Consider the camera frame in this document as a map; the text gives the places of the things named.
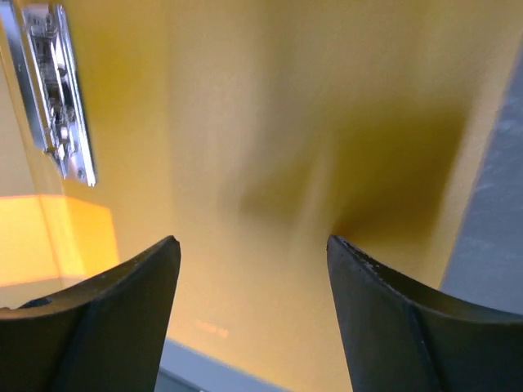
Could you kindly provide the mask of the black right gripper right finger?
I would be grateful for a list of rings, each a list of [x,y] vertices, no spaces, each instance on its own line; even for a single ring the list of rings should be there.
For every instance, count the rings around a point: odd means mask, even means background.
[[[339,236],[327,264],[354,391],[520,391],[522,317],[462,301]]]

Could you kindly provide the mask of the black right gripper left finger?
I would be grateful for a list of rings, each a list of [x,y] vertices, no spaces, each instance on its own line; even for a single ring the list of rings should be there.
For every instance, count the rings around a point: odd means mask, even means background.
[[[152,391],[181,267],[168,236],[131,260],[1,310],[3,391]]]

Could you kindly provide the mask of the yellow plastic folder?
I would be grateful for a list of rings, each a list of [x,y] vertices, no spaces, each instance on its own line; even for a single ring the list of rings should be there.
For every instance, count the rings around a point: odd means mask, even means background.
[[[348,391],[340,235],[438,287],[522,41],[519,1],[66,1],[96,184],[33,141],[1,40],[1,304],[168,235],[168,339]]]

